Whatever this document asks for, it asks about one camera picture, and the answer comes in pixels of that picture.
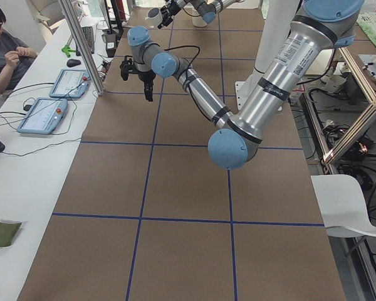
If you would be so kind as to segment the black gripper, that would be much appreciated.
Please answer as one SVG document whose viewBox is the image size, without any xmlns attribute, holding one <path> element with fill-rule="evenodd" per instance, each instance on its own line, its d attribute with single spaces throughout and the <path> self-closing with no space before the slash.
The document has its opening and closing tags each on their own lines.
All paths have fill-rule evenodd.
<svg viewBox="0 0 376 301">
<path fill-rule="evenodd" d="M 149 102 L 152 102 L 153 101 L 153 80 L 155 79 L 155 73 L 152 70 L 139 71 L 138 78 L 144 82 L 145 99 Z"/>
<path fill-rule="evenodd" d="M 180 6 L 176 1 L 167 1 L 164 6 L 161 7 L 160 12 L 162 14 L 162 21 L 158 25 L 158 29 L 167 27 L 172 22 L 172 17 L 180 11 Z"/>
</svg>

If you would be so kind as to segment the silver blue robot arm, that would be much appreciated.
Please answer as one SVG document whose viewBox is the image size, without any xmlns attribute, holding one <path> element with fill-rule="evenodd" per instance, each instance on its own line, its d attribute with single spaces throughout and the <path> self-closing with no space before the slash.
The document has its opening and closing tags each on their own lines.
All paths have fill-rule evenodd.
<svg viewBox="0 0 376 301">
<path fill-rule="evenodd" d="M 215 20 L 217 14 L 234 3 L 240 3 L 240 1 L 214 0 L 210 3 L 205 0 L 166 1 L 166 4 L 160 8 L 160 22 L 155 25 L 155 27 L 158 29 L 167 27 L 171 22 L 173 22 L 174 16 L 176 16 L 188 4 L 191 4 L 199 14 L 199 17 L 201 17 L 206 24 L 209 24 Z"/>
<path fill-rule="evenodd" d="M 231 170 L 256 155 L 267 123 L 319 53 L 353 43 L 362 6 L 362 1 L 271 1 L 261 37 L 271 61 L 264 73 L 250 77 L 249 95 L 236 114 L 187 60 L 152 41 L 146 27 L 131 28 L 127 39 L 138 71 L 174 77 L 216 126 L 207 146 L 209 156 L 219 167 Z"/>
</svg>

